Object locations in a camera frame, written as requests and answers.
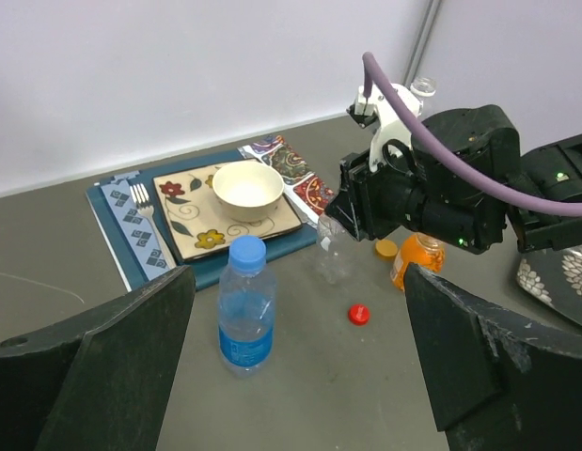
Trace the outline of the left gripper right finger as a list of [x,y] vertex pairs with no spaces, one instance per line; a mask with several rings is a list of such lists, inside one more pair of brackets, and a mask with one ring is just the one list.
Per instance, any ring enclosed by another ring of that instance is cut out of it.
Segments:
[[582,450],[582,336],[416,264],[404,293],[438,431],[452,450]]

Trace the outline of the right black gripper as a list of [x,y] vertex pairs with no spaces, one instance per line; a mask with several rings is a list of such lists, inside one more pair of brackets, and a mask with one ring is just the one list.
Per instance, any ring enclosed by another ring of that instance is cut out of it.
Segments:
[[381,239],[406,226],[413,191],[413,178],[402,171],[384,165],[372,173],[369,156],[366,150],[341,159],[338,191],[324,210],[357,241]]

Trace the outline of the large clear juice bottle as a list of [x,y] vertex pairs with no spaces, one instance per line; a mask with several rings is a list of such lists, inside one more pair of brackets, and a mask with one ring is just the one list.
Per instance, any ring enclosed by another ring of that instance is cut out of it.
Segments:
[[436,82],[430,77],[418,76],[412,81],[409,89],[422,106],[431,105],[436,94]]

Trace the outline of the red cap clear bottle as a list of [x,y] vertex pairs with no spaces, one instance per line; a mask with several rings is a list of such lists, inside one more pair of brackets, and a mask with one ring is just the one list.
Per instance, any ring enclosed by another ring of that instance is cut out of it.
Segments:
[[348,279],[356,268],[356,245],[354,238],[343,226],[323,213],[317,224],[315,267],[329,283]]

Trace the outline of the orange juice bottle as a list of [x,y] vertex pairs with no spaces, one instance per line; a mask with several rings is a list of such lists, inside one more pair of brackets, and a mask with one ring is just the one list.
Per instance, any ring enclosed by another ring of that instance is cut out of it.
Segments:
[[390,273],[391,282],[404,291],[404,274],[410,263],[433,272],[440,272],[445,264],[445,244],[423,233],[412,234],[397,253]]

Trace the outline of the orange bottle cap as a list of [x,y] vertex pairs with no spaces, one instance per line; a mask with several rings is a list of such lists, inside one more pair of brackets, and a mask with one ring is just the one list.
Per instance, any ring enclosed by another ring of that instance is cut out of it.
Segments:
[[394,241],[384,239],[378,240],[374,244],[374,251],[380,258],[393,259],[397,255],[399,248]]

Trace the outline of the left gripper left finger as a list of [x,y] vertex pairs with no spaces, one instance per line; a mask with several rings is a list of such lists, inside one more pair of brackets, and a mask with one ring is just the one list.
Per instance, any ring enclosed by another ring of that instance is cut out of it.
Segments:
[[0,450],[156,448],[196,278],[177,267],[0,343]]

